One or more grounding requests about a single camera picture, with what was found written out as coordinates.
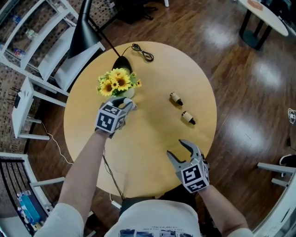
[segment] white table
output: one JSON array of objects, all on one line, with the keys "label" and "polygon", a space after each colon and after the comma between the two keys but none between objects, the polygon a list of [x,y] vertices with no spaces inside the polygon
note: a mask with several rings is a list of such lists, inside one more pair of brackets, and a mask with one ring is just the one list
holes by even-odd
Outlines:
[{"label": "white table", "polygon": [[285,190],[270,213],[253,231],[255,237],[278,236],[277,233],[280,231],[283,225],[289,221],[291,214],[296,208],[296,168],[260,162],[257,164],[257,167],[291,175],[291,178],[288,182],[274,178],[271,180],[273,183],[283,186]]},{"label": "white table", "polygon": [[33,88],[33,84],[28,77],[26,77],[26,79],[24,80],[24,83],[20,90],[21,91],[18,93],[20,97],[18,107],[17,108],[14,107],[12,111],[12,125],[13,125],[15,138],[21,137],[21,138],[49,140],[49,136],[21,133],[21,129],[24,126],[26,121],[39,123],[39,124],[41,123],[41,120],[39,119],[28,117],[31,105],[34,101],[33,97],[38,97],[63,107],[66,107],[66,103],[53,99],[45,94],[35,91]]},{"label": "white table", "polygon": [[[258,10],[257,8],[251,6],[248,3],[248,0],[239,0],[239,2],[247,8],[246,16],[245,19],[242,23],[242,26],[240,28],[240,36],[243,41],[246,42],[250,47],[259,50],[268,37],[271,29],[276,30],[278,33],[282,34],[283,36],[288,36],[288,30],[282,23],[282,21],[271,11],[269,10],[266,6],[263,4],[259,3],[262,7],[263,10]],[[260,18],[260,22],[255,30],[255,32],[251,32],[249,30],[246,30],[246,26],[248,24],[248,21],[250,19],[251,13],[256,15],[257,17]],[[266,28],[265,32],[262,35],[261,39],[257,39],[257,35],[259,31],[261,30],[261,27],[263,23],[266,23],[268,27]]]}]

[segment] wooden floor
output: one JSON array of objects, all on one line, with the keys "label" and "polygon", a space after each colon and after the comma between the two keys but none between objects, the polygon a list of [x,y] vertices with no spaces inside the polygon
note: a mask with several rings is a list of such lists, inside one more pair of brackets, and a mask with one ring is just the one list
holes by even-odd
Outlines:
[{"label": "wooden floor", "polygon": [[[104,30],[119,45],[133,41],[156,41],[189,55],[207,75],[217,104],[217,129],[206,157],[210,181],[247,218],[254,229],[272,209],[283,188],[271,183],[277,174],[256,168],[258,162],[276,164],[293,152],[286,146],[290,135],[296,147],[295,129],[288,121],[288,108],[296,109],[295,39],[272,31],[261,51],[249,48],[238,31],[246,9],[232,0],[170,0],[170,7],[151,3],[159,10],[153,21],[133,25],[121,21]],[[251,17],[255,30],[258,19]],[[63,133],[63,108],[43,104],[41,117],[71,161]],[[37,125],[37,134],[44,134]],[[29,155],[39,180],[65,176],[71,165],[50,141],[31,141]],[[59,187],[47,188],[57,200]],[[92,209],[106,228],[118,218],[109,195],[97,188]]]}]

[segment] yellow flower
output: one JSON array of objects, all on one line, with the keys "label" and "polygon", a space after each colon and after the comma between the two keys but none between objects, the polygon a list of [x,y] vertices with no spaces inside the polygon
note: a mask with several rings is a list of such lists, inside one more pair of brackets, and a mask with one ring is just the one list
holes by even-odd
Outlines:
[{"label": "yellow flower", "polygon": [[118,82],[118,91],[124,91],[124,90],[128,90],[129,87],[131,87],[130,83],[130,78],[125,75],[123,77],[117,77],[116,81]]},{"label": "yellow flower", "polygon": [[142,82],[141,82],[141,79],[139,79],[138,81],[137,81],[137,87],[141,87],[142,86]]},{"label": "yellow flower", "polygon": [[123,78],[124,76],[127,76],[126,70],[124,69],[113,69],[110,72],[110,75],[114,78]]},{"label": "yellow flower", "polygon": [[103,96],[112,95],[112,82],[110,80],[105,80],[104,84],[101,86],[100,92]]},{"label": "yellow flower", "polygon": [[114,76],[112,76],[112,75],[108,75],[108,79],[109,79],[110,81],[113,81],[113,80],[116,79],[116,77],[114,77]]},{"label": "yellow flower", "polygon": [[100,86],[102,87],[105,84],[106,79],[101,79],[100,80]]},{"label": "yellow flower", "polygon": [[113,90],[117,89],[119,86],[119,83],[115,79],[112,79],[111,82],[112,82]]}]

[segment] forearm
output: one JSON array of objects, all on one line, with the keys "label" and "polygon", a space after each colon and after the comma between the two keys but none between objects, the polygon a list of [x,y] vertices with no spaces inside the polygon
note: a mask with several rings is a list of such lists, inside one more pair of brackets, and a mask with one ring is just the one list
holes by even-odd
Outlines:
[{"label": "forearm", "polygon": [[248,228],[245,217],[212,185],[199,191],[222,236],[239,228]]},{"label": "forearm", "polygon": [[74,207],[84,223],[96,189],[106,139],[107,134],[103,132],[92,134],[69,170],[62,187],[59,203]]}]

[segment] white shelf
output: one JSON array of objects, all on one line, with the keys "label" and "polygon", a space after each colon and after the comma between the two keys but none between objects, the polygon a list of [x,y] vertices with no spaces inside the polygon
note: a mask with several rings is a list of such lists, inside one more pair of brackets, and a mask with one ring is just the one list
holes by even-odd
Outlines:
[{"label": "white shelf", "polygon": [[103,51],[105,50],[101,42],[98,42],[93,47],[83,51],[79,55],[76,55],[70,59],[66,59],[54,77],[56,83],[60,86],[60,88],[62,88],[63,91],[68,90],[78,73],[99,48],[101,48]]},{"label": "white shelf", "polygon": [[13,40],[14,36],[20,29],[20,27],[25,23],[25,21],[31,16],[31,14],[44,2],[45,0],[39,0],[28,12],[27,14],[21,19],[21,21],[17,24],[14,28],[13,32],[9,36],[8,40],[6,41],[5,45],[3,46],[2,53],[5,52],[11,41]]},{"label": "white shelf", "polygon": [[20,61],[21,69],[25,69],[28,65],[30,59],[32,58],[33,54],[46,38],[46,36],[53,30],[53,28],[69,13],[69,10],[65,10],[64,12],[57,13],[54,15],[45,25],[44,27],[38,32],[38,36],[34,38],[26,51],[26,54],[22,57]]},{"label": "white shelf", "polygon": [[48,80],[52,71],[69,50],[74,31],[75,27],[68,28],[41,61],[38,70],[43,80]]},{"label": "white shelf", "polygon": [[18,2],[19,0],[7,0],[4,6],[0,9],[0,24]]}]

